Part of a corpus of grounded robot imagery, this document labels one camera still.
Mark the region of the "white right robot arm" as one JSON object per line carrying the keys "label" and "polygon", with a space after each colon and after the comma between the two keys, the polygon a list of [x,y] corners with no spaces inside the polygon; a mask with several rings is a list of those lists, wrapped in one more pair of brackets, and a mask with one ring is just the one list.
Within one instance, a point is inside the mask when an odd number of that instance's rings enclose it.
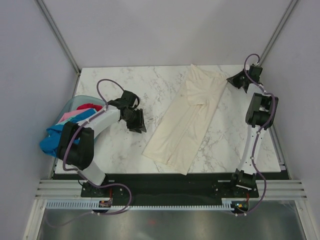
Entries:
{"label": "white right robot arm", "polygon": [[256,179],[261,176],[256,162],[262,140],[267,130],[273,125],[279,98],[264,89],[260,83],[263,68],[252,64],[249,69],[229,77],[227,81],[234,87],[243,88],[251,96],[251,101],[245,115],[247,124],[247,139],[244,152],[238,167],[231,175],[229,191],[235,197],[257,196]]}

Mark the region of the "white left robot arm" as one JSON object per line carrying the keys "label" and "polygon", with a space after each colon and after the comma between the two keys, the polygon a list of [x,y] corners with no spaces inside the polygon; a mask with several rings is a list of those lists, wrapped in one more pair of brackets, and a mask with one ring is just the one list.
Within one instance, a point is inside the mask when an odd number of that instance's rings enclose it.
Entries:
{"label": "white left robot arm", "polygon": [[62,166],[70,165],[74,171],[91,182],[92,191],[99,197],[106,196],[110,185],[104,181],[106,174],[94,161],[95,138],[111,125],[124,121],[129,131],[145,133],[144,114],[138,109],[140,98],[133,92],[124,90],[121,97],[110,100],[107,105],[93,115],[73,123],[64,124],[59,139],[56,156]]}

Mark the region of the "cream white t-shirt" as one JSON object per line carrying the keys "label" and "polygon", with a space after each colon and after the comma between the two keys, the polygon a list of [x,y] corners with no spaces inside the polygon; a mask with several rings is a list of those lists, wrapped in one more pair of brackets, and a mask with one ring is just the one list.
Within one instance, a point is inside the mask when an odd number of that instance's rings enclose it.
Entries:
{"label": "cream white t-shirt", "polygon": [[206,135],[226,85],[224,74],[190,65],[185,82],[142,154],[186,175]]}

